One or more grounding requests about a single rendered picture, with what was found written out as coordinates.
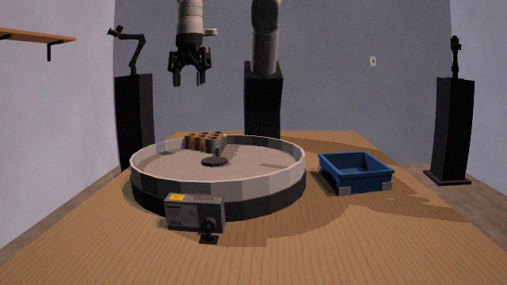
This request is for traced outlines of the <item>dark blue open crate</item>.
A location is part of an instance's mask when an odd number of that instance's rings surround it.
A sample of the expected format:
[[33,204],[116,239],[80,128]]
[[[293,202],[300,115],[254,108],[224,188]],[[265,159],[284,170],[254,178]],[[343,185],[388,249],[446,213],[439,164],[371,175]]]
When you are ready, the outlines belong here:
[[318,173],[338,196],[392,189],[395,171],[366,151],[318,154],[318,157]]

